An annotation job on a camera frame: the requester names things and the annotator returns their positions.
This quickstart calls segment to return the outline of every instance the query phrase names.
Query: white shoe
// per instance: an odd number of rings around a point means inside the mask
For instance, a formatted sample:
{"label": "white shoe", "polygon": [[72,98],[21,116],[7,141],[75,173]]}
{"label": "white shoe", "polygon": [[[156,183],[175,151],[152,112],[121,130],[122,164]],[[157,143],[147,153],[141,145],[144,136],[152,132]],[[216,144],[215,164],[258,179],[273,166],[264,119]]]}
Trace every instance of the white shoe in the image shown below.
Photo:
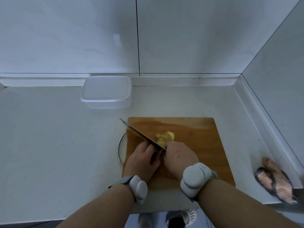
{"label": "white shoe", "polygon": [[169,217],[167,217],[167,227],[169,226],[169,220],[175,217],[182,217],[182,219],[184,220],[185,226],[188,227],[189,225],[191,225],[192,223],[195,222],[196,218],[197,218],[197,213],[195,210],[183,210],[183,211],[177,211],[177,212],[172,212],[171,216],[168,213]]}
{"label": "white shoe", "polygon": [[152,220],[148,214],[139,215],[138,228],[152,228]]}

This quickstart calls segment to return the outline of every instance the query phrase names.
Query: white lid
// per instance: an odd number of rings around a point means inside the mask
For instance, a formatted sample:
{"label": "white lid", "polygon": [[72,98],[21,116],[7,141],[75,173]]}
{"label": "white lid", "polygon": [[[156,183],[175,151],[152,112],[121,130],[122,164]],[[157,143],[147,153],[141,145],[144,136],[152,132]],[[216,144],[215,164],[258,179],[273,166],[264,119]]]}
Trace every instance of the white lid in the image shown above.
{"label": "white lid", "polygon": [[90,76],[83,85],[81,101],[124,101],[130,97],[131,86],[127,76]]}

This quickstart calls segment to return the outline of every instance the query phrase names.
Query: sliced ginger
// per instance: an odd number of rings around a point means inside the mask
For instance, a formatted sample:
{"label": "sliced ginger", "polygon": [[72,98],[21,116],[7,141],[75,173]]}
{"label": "sliced ginger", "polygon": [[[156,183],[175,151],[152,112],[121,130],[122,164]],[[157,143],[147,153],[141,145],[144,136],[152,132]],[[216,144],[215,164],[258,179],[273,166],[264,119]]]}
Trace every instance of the sliced ginger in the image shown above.
{"label": "sliced ginger", "polygon": [[174,133],[167,131],[164,134],[157,134],[155,137],[158,138],[157,144],[164,147],[167,141],[174,141]]}

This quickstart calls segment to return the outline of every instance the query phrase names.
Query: knife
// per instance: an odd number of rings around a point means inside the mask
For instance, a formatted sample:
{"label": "knife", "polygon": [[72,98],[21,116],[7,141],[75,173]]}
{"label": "knife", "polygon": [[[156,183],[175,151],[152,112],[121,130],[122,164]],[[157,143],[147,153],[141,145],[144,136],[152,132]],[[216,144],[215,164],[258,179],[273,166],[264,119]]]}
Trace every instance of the knife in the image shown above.
{"label": "knife", "polygon": [[153,141],[152,139],[148,138],[146,135],[144,135],[142,132],[138,131],[137,129],[135,129],[133,126],[131,126],[129,123],[127,123],[126,121],[124,121],[123,119],[119,118],[124,124],[125,126],[127,126],[130,130],[132,130],[133,132],[135,132],[136,134],[138,134],[140,137],[142,137],[143,139],[147,140],[148,142],[150,142],[150,144],[154,145],[155,148],[159,151],[162,152],[163,150],[166,151],[165,148],[163,148],[162,146],[158,145],[155,141]]}

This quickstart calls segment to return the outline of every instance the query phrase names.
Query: white wrist device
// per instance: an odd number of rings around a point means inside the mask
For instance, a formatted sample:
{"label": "white wrist device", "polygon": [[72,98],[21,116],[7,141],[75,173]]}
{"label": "white wrist device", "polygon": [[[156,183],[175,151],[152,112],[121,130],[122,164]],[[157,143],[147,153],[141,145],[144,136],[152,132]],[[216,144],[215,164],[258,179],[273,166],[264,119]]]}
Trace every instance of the white wrist device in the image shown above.
{"label": "white wrist device", "polygon": [[181,191],[193,201],[203,185],[211,178],[211,169],[203,163],[196,163],[193,166],[188,166],[183,173],[181,180]]}
{"label": "white wrist device", "polygon": [[140,179],[139,176],[135,175],[123,177],[115,184],[119,183],[130,187],[138,205],[142,205],[144,203],[148,194],[148,186],[145,181]]}

